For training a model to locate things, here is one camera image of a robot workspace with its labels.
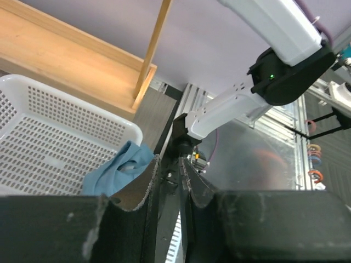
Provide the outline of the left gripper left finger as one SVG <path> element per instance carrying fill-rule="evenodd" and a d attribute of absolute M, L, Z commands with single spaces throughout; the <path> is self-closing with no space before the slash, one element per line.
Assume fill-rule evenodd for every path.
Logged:
<path fill-rule="evenodd" d="M 101 196 L 3 196 L 1 262 L 153 262 L 160 158 Z"/>

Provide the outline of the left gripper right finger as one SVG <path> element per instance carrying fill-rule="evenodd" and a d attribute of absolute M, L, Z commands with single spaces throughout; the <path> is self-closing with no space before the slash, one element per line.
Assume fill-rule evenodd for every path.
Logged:
<path fill-rule="evenodd" d="M 350 262 L 350 209 L 327 191 L 224 191 L 179 159 L 185 262 Z"/>

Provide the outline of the blue tank top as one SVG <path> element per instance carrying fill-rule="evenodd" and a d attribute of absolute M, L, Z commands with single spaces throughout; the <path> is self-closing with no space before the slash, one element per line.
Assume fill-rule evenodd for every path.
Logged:
<path fill-rule="evenodd" d="M 82 194 L 114 195 L 141 175 L 153 158 L 153 151 L 146 144 L 127 141 L 110 160 L 85 175 Z"/>

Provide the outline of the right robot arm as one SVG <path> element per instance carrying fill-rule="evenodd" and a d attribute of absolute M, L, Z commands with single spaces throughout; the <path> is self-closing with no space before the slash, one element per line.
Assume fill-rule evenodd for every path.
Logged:
<path fill-rule="evenodd" d="M 239 117 L 255 121 L 296 101 L 335 62 L 332 42 L 302 1 L 222 1 L 269 45 L 241 82 L 173 121 L 166 152 L 186 156 Z"/>

